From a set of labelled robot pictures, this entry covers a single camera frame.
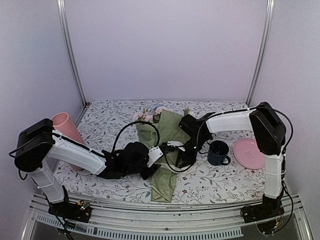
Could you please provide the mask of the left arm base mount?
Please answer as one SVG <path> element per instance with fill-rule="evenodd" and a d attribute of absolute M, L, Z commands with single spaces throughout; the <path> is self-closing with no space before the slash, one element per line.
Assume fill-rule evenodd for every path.
<path fill-rule="evenodd" d="M 89 203 L 84 200 L 72 203 L 67 197 L 59 203 L 49 202 L 48 213 L 60 217 L 63 220 L 88 223 L 91 218 L 92 208 Z"/>

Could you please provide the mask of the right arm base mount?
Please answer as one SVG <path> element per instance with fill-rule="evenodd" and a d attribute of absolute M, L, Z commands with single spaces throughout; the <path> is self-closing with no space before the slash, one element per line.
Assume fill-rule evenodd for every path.
<path fill-rule="evenodd" d="M 285 213 L 282 202 L 279 199 L 273 199 L 263 196 L 262 203 L 257 205 L 245 205 L 240 210 L 245 223 L 258 222 L 269 218 L 282 217 Z M 258 224 L 258 230 L 264 235 L 274 234 L 280 222 L 272 220 Z"/>

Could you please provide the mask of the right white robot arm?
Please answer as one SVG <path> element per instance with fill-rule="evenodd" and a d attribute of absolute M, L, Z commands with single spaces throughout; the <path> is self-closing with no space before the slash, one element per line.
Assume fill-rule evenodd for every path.
<path fill-rule="evenodd" d="M 214 134 L 232 131 L 252 131 L 257 148 L 265 163 L 265 188 L 258 213 L 269 218 L 281 204 L 284 193 L 283 181 L 286 174 L 285 155 L 289 141 L 286 140 L 286 126 L 280 119 L 280 111 L 268 102 L 247 109 L 207 113 L 196 119 L 187 114 L 178 126 L 189 135 L 184 144 L 185 155 L 195 159 L 205 141 Z"/>

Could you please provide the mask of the green paper bouquet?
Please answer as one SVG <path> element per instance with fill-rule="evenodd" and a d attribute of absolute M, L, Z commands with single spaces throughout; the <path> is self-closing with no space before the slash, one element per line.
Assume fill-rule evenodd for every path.
<path fill-rule="evenodd" d="M 191 168 L 191 163 L 179 167 L 176 162 L 179 154 L 187 151 L 187 142 L 191 137 L 179 127 L 183 117 L 189 117 L 188 113 L 181 115 L 170 111 L 164 106 L 158 106 L 152 113 L 145 112 L 134 119 L 141 121 L 136 124 L 138 139 L 149 149 L 158 147 L 162 155 L 155 162 L 160 168 L 151 177 L 151 201 L 170 203 L 176 189 L 177 174 L 184 173 Z"/>

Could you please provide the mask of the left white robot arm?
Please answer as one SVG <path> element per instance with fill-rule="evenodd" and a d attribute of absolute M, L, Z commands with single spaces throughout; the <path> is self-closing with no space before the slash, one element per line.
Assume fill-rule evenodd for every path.
<path fill-rule="evenodd" d="M 156 163 L 164 154 L 159 146 L 148 148 L 141 142 L 128 143 L 123 149 L 98 151 L 81 144 L 53 127 L 53 121 L 44 118 L 18 136 L 16 149 L 8 154 L 20 172 L 27 173 L 42 190 L 50 203 L 63 216 L 74 213 L 74 205 L 46 165 L 47 158 L 64 161 L 102 179 L 121 179 L 139 174 L 143 180 L 158 169 Z"/>

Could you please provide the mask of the cream printed ribbon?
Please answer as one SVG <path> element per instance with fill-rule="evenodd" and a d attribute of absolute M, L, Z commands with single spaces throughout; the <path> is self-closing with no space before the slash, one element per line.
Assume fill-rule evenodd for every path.
<path fill-rule="evenodd" d="M 181 169 L 178 169 L 178 168 L 176 168 L 176 167 L 174 167 L 173 168 L 173 172 L 174 173 L 191 173 L 191 172 L 194 172 L 194 171 L 196 171 L 198 169 L 198 164 L 197 163 L 195 163 L 195 164 L 193 164 L 193 165 L 189 165 L 189 166 L 186 166 L 186 167 L 184 167 L 184 168 L 181 168 Z"/>

